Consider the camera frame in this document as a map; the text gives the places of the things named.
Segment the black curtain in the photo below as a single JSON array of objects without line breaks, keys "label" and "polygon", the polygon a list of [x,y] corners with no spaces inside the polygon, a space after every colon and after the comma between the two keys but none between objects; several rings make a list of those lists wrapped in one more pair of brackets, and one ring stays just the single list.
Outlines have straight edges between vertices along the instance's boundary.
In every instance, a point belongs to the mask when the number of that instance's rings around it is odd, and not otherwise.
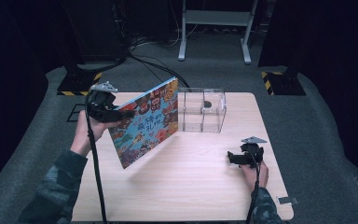
[{"label": "black curtain", "polygon": [[[51,32],[52,18],[60,36]],[[63,66],[57,43],[82,63],[58,0],[0,0],[0,172],[43,101],[45,74]]]},{"label": "black curtain", "polygon": [[278,0],[259,61],[276,65],[314,82],[358,167],[358,1]]}]

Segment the hand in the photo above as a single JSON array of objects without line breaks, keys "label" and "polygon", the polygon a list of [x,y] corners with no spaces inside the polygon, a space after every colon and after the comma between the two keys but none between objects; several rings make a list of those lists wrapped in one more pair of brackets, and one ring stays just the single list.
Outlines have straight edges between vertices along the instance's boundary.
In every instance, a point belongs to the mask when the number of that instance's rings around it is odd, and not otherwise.
[{"label": "hand", "polygon": [[[103,132],[106,129],[118,126],[121,121],[101,123],[96,119],[89,118],[89,122],[91,129],[94,132],[95,142],[97,142],[103,136]],[[75,138],[72,143],[71,150],[84,157],[86,157],[91,151],[89,128],[86,120],[86,112],[84,110],[80,111],[78,116]]]},{"label": "hand", "polygon": [[[264,161],[260,162],[260,174],[258,176],[258,186],[261,188],[265,188],[267,182],[269,180],[269,168],[264,163]],[[245,174],[246,184],[249,186],[251,191],[255,190],[255,181],[257,180],[257,172],[255,168],[250,168],[248,165],[241,165],[241,169]]]}]

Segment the table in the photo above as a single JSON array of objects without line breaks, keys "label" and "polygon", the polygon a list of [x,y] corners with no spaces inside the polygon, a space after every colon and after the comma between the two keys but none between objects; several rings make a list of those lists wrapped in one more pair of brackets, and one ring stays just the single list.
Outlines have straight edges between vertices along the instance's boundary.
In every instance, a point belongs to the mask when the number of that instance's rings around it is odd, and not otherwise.
[{"label": "table", "polygon": [[[122,104],[140,93],[118,93]],[[227,152],[241,154],[241,139],[267,140],[264,161],[267,189],[273,199],[286,188],[255,97],[227,92],[227,113],[221,133],[177,132],[126,170],[120,165],[109,132],[97,142],[106,216],[111,221],[245,220],[251,192],[244,175]],[[283,220],[293,218],[291,204],[277,204]],[[102,220],[92,155],[85,169],[73,221]]]},{"label": "table", "polygon": [[252,0],[252,9],[249,12],[235,11],[210,11],[210,10],[188,10],[186,0],[183,0],[182,8],[182,40],[179,48],[179,61],[185,60],[187,43],[187,24],[214,24],[214,25],[233,25],[246,26],[245,35],[241,38],[241,48],[245,64],[251,64],[251,56],[248,48],[249,34],[251,33],[255,9],[258,0]]}]

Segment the gray floor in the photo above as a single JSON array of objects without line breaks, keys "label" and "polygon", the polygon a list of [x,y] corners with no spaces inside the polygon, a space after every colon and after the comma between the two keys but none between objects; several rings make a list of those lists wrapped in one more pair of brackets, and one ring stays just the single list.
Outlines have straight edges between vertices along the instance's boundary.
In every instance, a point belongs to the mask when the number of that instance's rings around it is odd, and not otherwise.
[{"label": "gray floor", "polygon": [[[177,61],[179,43],[170,48],[142,45],[132,53],[161,60],[191,87],[253,93],[287,191],[300,200],[293,206],[295,217],[290,222],[358,223],[358,186],[353,180],[358,177],[358,169],[344,157],[331,112],[317,88],[302,75],[298,78],[306,96],[267,94],[261,72],[282,72],[284,67],[257,68],[263,37],[263,34],[255,37],[251,65],[243,63],[238,35],[189,40],[184,62]],[[154,71],[163,80],[169,78],[164,72]],[[64,75],[63,68],[47,74],[49,87],[45,100],[0,174],[0,223],[16,220],[48,168],[71,145],[76,125],[66,119],[75,104],[84,102],[84,97],[56,95]],[[104,72],[101,82],[106,80],[119,91],[146,91],[160,82],[144,65],[132,59]]]}]

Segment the colorful book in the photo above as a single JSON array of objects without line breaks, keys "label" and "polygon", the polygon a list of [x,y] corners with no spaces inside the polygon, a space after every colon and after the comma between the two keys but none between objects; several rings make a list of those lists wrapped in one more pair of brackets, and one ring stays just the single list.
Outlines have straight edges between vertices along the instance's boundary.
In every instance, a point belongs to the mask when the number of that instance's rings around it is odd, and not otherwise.
[{"label": "colorful book", "polygon": [[178,80],[173,77],[116,109],[135,111],[109,129],[126,169],[178,130]]}]

